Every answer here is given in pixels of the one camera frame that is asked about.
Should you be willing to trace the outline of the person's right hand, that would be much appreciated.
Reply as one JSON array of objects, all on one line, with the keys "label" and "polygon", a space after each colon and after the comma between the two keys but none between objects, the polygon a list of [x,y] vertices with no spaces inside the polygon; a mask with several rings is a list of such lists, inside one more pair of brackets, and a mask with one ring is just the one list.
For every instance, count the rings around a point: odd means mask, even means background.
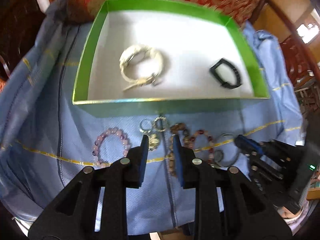
[{"label": "person's right hand", "polygon": [[282,219],[287,223],[288,226],[295,227],[302,222],[306,217],[309,210],[309,202],[304,201],[303,206],[297,213],[292,213],[285,207],[281,207],[277,210]]}]

